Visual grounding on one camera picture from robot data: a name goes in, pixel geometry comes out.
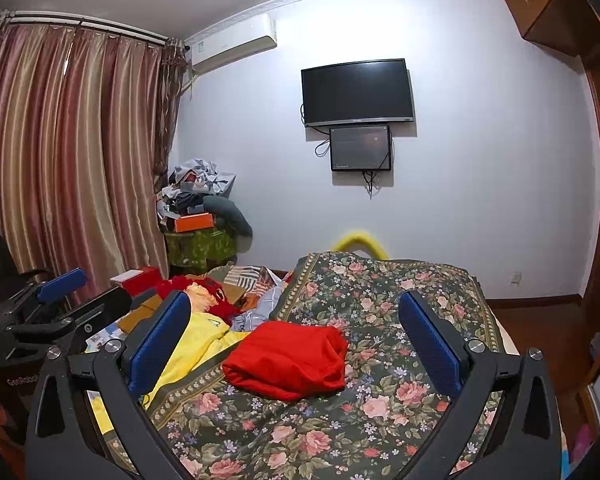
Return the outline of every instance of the curtain rod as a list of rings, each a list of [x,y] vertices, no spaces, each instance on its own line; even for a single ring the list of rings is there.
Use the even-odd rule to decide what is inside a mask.
[[[155,34],[142,28],[130,27],[124,23],[110,22],[91,16],[81,16],[80,14],[69,14],[67,12],[50,12],[46,10],[16,10],[11,13],[11,23],[57,23],[58,25],[80,25],[85,28],[102,30],[104,32],[113,32],[121,34],[136,40],[147,41],[156,45],[164,46],[167,41],[166,36]]]

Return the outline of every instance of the blanket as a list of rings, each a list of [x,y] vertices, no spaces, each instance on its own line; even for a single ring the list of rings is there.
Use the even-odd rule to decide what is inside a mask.
[[[338,328],[349,341],[344,389],[292,403],[238,390],[221,368],[233,346],[162,386],[148,416],[195,478],[392,478],[449,404],[433,388],[398,321],[398,298],[412,288],[465,338],[502,351],[493,315],[465,270],[310,254],[298,262],[270,318]],[[491,394],[454,470],[475,459],[499,398]],[[132,470],[115,433],[105,439],[116,462]]]

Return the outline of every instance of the metal bolt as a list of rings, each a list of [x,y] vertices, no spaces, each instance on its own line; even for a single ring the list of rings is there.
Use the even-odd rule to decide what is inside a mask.
[[[542,359],[542,351],[538,348],[530,348],[528,350],[529,352],[529,357],[531,357],[533,360],[535,361],[539,361],[540,359]]]
[[[122,341],[120,341],[120,339],[112,339],[111,341],[107,341],[104,345],[104,349],[110,354],[115,354],[121,348]]]
[[[49,350],[46,351],[46,357],[47,359],[51,360],[58,359],[61,353],[61,349],[59,349],[57,346],[52,346]]]
[[[471,339],[471,341],[467,343],[467,346],[469,347],[469,350],[471,350],[471,352],[475,352],[477,354],[481,354],[486,348],[484,346],[484,343],[479,339]]]

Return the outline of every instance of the wall-mounted air conditioner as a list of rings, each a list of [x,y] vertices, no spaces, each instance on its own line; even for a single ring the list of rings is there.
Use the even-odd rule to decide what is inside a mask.
[[[260,14],[191,45],[193,70],[203,74],[277,45],[276,22]]]

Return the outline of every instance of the yellow fabric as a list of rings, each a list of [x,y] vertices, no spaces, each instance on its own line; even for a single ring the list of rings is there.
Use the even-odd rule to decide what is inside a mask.
[[[144,396],[142,405],[147,408],[160,387],[179,381],[194,368],[241,341],[250,333],[231,332],[229,326],[219,317],[212,316],[207,312],[193,312],[189,324],[164,367],[154,390]],[[100,396],[91,401],[91,407],[102,434],[113,430]]]

